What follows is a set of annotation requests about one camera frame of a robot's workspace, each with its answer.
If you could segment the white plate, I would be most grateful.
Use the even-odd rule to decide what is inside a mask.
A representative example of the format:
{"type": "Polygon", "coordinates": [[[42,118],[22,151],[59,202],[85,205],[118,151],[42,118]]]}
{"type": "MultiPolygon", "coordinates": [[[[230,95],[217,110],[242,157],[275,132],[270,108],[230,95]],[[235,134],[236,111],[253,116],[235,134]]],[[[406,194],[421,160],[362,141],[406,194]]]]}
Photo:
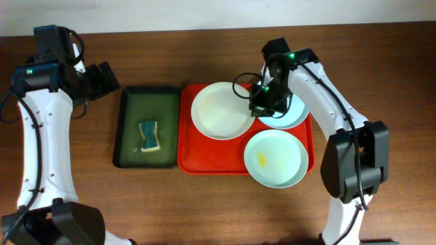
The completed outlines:
{"type": "Polygon", "coordinates": [[[231,82],[216,82],[200,90],[191,105],[196,129],[214,140],[231,140],[247,132],[255,121],[246,97],[249,91],[231,82]]]}

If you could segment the dark green tray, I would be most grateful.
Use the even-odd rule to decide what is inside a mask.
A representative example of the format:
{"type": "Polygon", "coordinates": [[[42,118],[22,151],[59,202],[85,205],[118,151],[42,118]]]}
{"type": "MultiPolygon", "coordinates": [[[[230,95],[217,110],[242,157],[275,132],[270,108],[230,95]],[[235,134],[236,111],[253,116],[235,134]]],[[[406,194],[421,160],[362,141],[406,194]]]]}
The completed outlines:
{"type": "Polygon", "coordinates": [[[118,168],[176,165],[181,92],[173,86],[130,86],[121,94],[112,162],[118,168]]]}

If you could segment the pale green plate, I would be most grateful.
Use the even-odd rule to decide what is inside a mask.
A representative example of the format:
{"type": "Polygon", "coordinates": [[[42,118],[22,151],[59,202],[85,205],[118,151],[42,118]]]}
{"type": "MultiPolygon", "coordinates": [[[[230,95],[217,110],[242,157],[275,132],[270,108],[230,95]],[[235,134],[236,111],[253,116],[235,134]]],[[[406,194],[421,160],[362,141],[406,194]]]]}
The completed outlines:
{"type": "Polygon", "coordinates": [[[302,142],[276,129],[255,134],[245,146],[243,159],[250,176],[273,189],[294,186],[309,168],[309,155],[302,142]]]}

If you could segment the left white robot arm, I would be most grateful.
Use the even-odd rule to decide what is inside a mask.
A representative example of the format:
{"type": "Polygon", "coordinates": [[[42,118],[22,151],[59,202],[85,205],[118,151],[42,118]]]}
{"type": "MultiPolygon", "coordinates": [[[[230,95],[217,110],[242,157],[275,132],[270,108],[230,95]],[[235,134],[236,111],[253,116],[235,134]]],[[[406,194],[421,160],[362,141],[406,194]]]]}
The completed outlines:
{"type": "Polygon", "coordinates": [[[118,89],[109,64],[84,66],[84,42],[57,25],[33,30],[37,54],[16,68],[8,95],[20,108],[24,170],[17,211],[1,219],[14,244],[126,244],[102,213],[79,203],[72,180],[69,126],[73,110],[118,89]]]}

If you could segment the light blue plate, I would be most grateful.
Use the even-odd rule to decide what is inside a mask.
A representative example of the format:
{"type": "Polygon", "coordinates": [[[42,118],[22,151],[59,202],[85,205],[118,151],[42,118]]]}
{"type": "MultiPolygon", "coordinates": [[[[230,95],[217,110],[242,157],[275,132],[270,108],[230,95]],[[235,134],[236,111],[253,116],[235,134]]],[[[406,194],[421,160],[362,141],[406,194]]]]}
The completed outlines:
{"type": "MultiPolygon", "coordinates": [[[[288,88],[285,83],[278,82],[270,82],[267,85],[261,85],[261,82],[257,83],[258,85],[265,86],[282,86],[284,88],[288,88]]],[[[308,107],[302,102],[302,100],[292,93],[292,104],[290,106],[290,110],[284,117],[257,117],[263,124],[273,129],[291,129],[297,127],[301,124],[306,117],[309,115],[308,107]]]]}

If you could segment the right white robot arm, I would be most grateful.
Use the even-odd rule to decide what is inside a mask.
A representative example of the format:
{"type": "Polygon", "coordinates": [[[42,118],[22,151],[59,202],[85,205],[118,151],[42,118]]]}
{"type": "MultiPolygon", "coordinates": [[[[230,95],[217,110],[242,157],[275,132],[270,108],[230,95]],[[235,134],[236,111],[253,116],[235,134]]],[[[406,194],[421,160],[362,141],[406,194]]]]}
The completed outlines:
{"type": "Polygon", "coordinates": [[[264,45],[262,56],[262,78],[252,85],[249,96],[252,116],[285,114],[294,95],[308,107],[327,140],[321,177],[330,194],[330,207],[318,240],[320,244],[360,244],[364,213],[388,179],[387,126],[370,122],[347,102],[312,49],[290,50],[280,37],[264,45]]]}

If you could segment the red plastic tray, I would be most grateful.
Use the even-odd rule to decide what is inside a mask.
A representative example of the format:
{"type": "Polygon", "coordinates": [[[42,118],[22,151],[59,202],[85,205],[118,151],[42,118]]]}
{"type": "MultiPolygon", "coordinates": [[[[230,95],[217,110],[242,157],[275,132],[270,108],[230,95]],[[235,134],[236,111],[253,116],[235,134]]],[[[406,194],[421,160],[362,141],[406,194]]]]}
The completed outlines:
{"type": "Polygon", "coordinates": [[[244,151],[247,142],[269,127],[256,119],[250,129],[232,140],[214,140],[201,134],[191,119],[195,96],[206,84],[191,84],[181,92],[178,123],[177,165],[186,174],[247,175],[244,151]]]}

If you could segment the green yellow sponge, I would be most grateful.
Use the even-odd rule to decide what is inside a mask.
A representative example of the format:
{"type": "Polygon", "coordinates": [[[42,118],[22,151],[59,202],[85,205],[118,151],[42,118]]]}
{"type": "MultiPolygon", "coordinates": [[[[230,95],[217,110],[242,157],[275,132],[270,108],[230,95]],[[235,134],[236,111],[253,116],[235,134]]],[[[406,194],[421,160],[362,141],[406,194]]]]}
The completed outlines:
{"type": "Polygon", "coordinates": [[[157,121],[148,120],[139,123],[142,136],[141,152],[154,152],[161,149],[157,137],[157,121]]]}

